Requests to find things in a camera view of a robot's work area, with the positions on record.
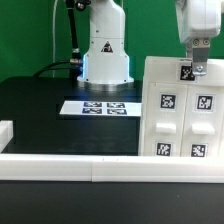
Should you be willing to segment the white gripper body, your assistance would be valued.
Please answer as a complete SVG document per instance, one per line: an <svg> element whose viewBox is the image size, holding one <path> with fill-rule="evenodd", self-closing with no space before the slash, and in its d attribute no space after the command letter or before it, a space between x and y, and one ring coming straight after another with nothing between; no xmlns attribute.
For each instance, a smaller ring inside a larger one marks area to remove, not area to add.
<svg viewBox="0 0 224 224"><path fill-rule="evenodd" d="M181 43L219 35L221 0L175 0L175 7Z"/></svg>

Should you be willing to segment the gripper finger with grey tip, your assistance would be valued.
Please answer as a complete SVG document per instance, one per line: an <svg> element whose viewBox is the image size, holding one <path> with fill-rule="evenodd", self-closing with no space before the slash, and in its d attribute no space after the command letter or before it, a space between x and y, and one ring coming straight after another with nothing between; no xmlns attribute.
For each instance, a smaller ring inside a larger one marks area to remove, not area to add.
<svg viewBox="0 0 224 224"><path fill-rule="evenodd" d="M192 39L186 44L186 56L191 59L194 76L205 76L207 74L209 52L210 40L208 38Z"/></svg>

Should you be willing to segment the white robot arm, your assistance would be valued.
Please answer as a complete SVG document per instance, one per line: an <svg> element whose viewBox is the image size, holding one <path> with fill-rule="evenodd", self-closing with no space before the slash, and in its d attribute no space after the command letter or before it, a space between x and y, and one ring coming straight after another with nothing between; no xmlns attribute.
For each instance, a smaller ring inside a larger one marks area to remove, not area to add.
<svg viewBox="0 0 224 224"><path fill-rule="evenodd" d="M194 76L208 73L210 41L221 30L224 0L174 0L179 39L186 46ZM114 0L93 0L90 5L90 44L83 57L78 84L116 91L133 84L129 56L124 50L125 12Z"/></svg>

